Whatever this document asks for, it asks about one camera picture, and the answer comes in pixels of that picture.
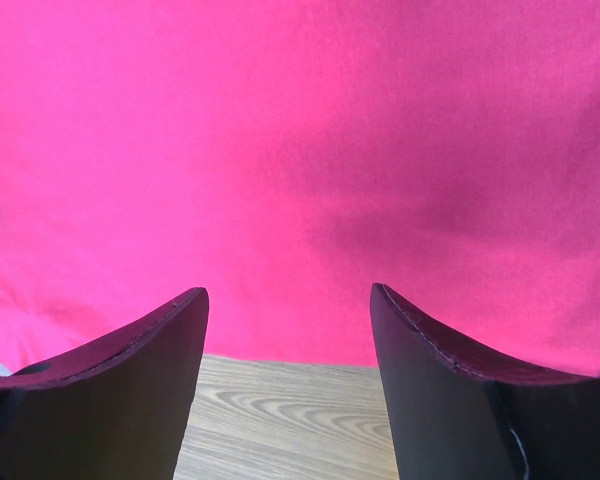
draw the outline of pink fabric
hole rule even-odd
[[[201,285],[210,353],[373,364],[374,281],[600,373],[600,0],[0,0],[0,361]]]

